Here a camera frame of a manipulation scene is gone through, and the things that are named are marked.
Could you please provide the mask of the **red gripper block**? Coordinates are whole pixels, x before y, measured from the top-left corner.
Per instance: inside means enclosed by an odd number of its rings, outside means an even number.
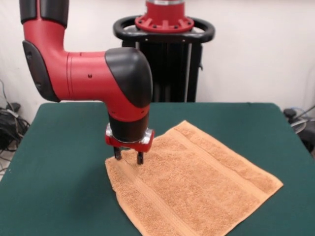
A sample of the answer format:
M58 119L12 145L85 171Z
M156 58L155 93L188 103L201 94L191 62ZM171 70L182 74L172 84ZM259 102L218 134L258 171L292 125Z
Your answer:
M134 143L124 143L118 141L114 136L110 124L107 124L105 131L105 142L114 147L114 157L116 160L122 159L122 149L129 148L136 150L137 154L137 164L142 165L144 163L144 152L148 152L151 149L155 132L153 129L147 128L143 138L140 141Z

